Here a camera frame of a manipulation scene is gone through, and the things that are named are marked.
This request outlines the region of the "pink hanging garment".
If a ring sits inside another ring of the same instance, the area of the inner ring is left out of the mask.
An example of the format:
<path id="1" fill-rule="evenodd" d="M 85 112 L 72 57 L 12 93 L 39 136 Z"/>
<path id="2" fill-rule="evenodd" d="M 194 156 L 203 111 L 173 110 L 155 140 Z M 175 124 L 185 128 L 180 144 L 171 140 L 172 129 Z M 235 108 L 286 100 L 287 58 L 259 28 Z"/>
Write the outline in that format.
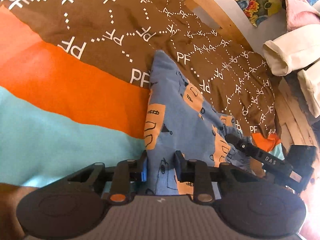
<path id="1" fill-rule="evenodd" d="M 311 24 L 319 24 L 319 11 L 307 0 L 285 0 L 287 31 Z"/>

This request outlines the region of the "colourful striped bed sheet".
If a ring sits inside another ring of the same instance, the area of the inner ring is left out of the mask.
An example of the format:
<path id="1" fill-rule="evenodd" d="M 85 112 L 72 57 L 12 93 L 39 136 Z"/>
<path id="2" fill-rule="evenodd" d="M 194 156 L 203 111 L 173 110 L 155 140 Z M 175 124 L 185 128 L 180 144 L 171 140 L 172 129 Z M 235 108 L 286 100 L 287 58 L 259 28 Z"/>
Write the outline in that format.
<path id="1" fill-rule="evenodd" d="M 1 6 L 1 239 L 35 187 L 148 153 L 145 194 L 190 193 L 173 154 L 258 176 L 229 131 L 283 158 L 266 61 L 181 4 Z"/>

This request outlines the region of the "wooden bed frame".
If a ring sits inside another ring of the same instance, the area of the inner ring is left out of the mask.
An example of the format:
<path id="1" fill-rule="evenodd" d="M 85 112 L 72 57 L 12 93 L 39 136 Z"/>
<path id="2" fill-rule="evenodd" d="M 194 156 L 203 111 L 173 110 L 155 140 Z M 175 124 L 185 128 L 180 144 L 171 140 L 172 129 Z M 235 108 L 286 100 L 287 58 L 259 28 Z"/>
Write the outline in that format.
<path id="1" fill-rule="evenodd" d="M 183 0 L 196 12 L 202 21 L 248 50 L 262 53 L 265 41 L 273 40 L 286 31 L 286 14 L 281 10 L 254 27 L 235 0 Z M 275 83 L 276 111 L 279 126 L 277 132 L 285 148 L 295 145 L 317 145 L 315 134 L 304 112 L 300 109 L 297 96 L 284 78 L 273 77 Z"/>

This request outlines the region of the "blue truck print pants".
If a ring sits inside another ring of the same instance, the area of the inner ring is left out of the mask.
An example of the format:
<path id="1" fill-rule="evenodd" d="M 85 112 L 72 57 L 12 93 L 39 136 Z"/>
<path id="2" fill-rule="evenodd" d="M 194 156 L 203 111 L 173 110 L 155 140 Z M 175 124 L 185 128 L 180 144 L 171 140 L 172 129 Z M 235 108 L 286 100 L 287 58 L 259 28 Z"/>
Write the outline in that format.
<path id="1" fill-rule="evenodd" d="M 159 196 L 192 193 L 192 183 L 176 179 L 176 151 L 208 166 L 227 162 L 251 172 L 249 156 L 226 142 L 228 134 L 252 141 L 243 135 L 233 116 L 218 112 L 204 99 L 164 51 L 156 51 L 144 126 L 148 178 L 142 192 Z"/>

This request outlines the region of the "brown PF pattern blanket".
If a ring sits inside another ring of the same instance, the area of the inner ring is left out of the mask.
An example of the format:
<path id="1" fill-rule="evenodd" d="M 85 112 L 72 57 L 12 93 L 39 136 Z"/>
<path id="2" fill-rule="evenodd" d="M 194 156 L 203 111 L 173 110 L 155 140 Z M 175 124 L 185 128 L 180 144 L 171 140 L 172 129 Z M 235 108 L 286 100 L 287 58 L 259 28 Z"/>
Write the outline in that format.
<path id="1" fill-rule="evenodd" d="M 1 0 L 1 86 L 72 123 L 142 139 L 157 50 L 244 135 L 275 138 L 266 61 L 180 0 Z"/>

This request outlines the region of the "cream hanging garment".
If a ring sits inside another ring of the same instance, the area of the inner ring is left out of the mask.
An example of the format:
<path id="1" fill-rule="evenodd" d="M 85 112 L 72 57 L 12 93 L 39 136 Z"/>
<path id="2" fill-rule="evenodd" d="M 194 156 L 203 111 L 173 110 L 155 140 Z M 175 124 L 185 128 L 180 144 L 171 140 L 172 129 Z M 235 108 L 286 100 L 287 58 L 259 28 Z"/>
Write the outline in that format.
<path id="1" fill-rule="evenodd" d="M 263 54 L 273 75 L 298 72 L 309 111 L 319 117 L 319 24 L 305 25 L 266 41 Z"/>

